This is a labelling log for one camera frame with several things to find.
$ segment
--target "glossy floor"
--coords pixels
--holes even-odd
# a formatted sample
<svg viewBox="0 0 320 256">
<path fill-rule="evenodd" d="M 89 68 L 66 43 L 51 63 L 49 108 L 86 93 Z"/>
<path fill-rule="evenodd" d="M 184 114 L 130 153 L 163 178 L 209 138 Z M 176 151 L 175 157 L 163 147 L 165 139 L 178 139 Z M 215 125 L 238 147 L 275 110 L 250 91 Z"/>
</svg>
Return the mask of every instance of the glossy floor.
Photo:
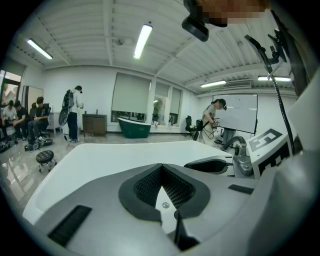
<svg viewBox="0 0 320 256">
<path fill-rule="evenodd" d="M 59 162 L 64 158 L 73 147 L 68 146 L 62 133 L 57 132 L 55 137 L 51 137 L 54 143 L 50 146 L 41 148 L 41 150 L 52 150 L 54 158 Z M 84 143 L 102 143 L 102 144 L 131 144 L 131 143 L 160 143 L 190 140 L 181 134 L 151 134 L 148 138 L 129 139 L 124 138 L 122 134 L 108 134 L 107 137 L 79 136 L 80 142 L 72 144 L 77 146 Z M 11 207 L 22 215 L 22 212 L 43 179 L 48 175 L 46 167 L 39 172 L 36 155 L 40 150 L 25 152 L 25 143 L 18 145 L 0 153 L 0 186 L 8 198 Z"/>
</svg>

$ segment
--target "window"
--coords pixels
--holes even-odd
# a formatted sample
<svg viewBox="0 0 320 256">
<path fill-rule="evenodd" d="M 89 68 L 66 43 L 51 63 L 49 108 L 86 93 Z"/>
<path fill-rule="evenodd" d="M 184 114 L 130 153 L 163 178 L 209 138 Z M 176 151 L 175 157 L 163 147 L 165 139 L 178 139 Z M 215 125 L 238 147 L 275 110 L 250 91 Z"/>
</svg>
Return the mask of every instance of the window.
<svg viewBox="0 0 320 256">
<path fill-rule="evenodd" d="M 166 104 L 168 102 L 169 86 L 163 83 L 156 83 L 155 95 L 153 101 L 152 124 L 158 122 L 159 125 L 165 126 Z"/>
<path fill-rule="evenodd" d="M 179 110 L 180 110 L 181 90 L 172 88 L 171 106 L 169 122 L 173 126 L 179 126 Z"/>
<path fill-rule="evenodd" d="M 25 71 L 25 66 L 10 59 L 5 58 L 1 64 L 0 73 L 0 102 L 1 107 L 6 106 L 9 101 L 18 99 L 21 79 Z"/>
<path fill-rule="evenodd" d="M 17 80 L 21 81 L 21 76 L 1 70 L 1 73 L 0 73 L 1 107 L 8 105 L 9 101 L 16 102 L 16 100 L 18 99 L 20 82 Z"/>
<path fill-rule="evenodd" d="M 150 80 L 118 73 L 115 80 L 111 122 L 118 118 L 145 122 L 149 98 Z"/>
</svg>

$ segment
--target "seated person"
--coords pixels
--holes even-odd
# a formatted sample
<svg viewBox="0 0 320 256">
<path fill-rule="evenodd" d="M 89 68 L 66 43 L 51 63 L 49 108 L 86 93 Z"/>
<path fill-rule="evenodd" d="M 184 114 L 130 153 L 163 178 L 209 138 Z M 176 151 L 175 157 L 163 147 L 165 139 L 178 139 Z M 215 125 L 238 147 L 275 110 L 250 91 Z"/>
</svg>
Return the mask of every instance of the seated person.
<svg viewBox="0 0 320 256">
<path fill-rule="evenodd" d="M 40 130 L 45 130 L 49 125 L 49 111 L 44 105 L 44 97 L 38 97 L 36 103 L 38 104 L 38 108 L 36 109 L 34 120 L 28 123 L 30 144 L 34 142 L 45 142 L 46 140 L 40 136 Z"/>
<path fill-rule="evenodd" d="M 17 112 L 14 108 L 14 101 L 10 100 L 9 104 L 3 109 L 0 122 L 0 127 L 5 139 L 8 139 L 6 128 L 13 125 L 16 116 Z"/>
<path fill-rule="evenodd" d="M 15 133 L 17 135 L 17 139 L 25 141 L 28 137 L 28 123 L 31 121 L 31 118 L 28 114 L 28 111 L 21 106 L 20 101 L 16 101 L 14 104 L 17 119 L 13 122 L 13 127 L 15 129 Z"/>
</svg>

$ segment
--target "black stool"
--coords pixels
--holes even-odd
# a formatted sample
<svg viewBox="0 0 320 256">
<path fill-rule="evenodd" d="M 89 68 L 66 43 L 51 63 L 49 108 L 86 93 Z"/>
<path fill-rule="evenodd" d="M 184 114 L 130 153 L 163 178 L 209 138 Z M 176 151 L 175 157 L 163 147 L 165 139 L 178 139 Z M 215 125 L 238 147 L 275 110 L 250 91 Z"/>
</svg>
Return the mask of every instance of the black stool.
<svg viewBox="0 0 320 256">
<path fill-rule="evenodd" d="M 46 164 L 48 166 L 48 171 L 51 171 L 49 166 L 49 162 L 54 160 L 54 165 L 57 165 L 57 161 L 54 159 L 55 154 L 51 150 L 41 151 L 39 154 L 36 155 L 35 160 L 39 163 L 39 172 L 41 173 L 41 166 Z"/>
</svg>

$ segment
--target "white ceiling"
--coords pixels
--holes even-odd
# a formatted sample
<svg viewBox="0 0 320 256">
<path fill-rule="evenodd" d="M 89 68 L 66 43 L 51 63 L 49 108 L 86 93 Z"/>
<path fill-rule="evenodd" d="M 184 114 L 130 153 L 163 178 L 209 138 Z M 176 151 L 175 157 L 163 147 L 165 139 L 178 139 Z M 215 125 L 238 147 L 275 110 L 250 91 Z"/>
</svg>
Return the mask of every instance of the white ceiling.
<svg viewBox="0 0 320 256">
<path fill-rule="evenodd" d="M 188 12 L 183 0 L 49 0 L 30 16 L 12 41 L 15 50 L 36 60 L 44 70 L 81 65 L 115 66 L 152 74 L 198 93 L 201 84 L 218 80 L 254 80 L 267 75 L 245 40 L 250 35 L 266 48 L 276 23 L 270 12 L 245 24 L 227 28 L 210 25 L 210 37 L 199 41 L 181 27 Z M 140 60 L 133 58 L 143 24 L 153 31 Z M 26 43 L 33 38 L 52 56 L 36 52 Z M 275 73 L 288 76 L 290 66 Z M 283 86 L 292 87 L 291 83 Z"/>
</svg>

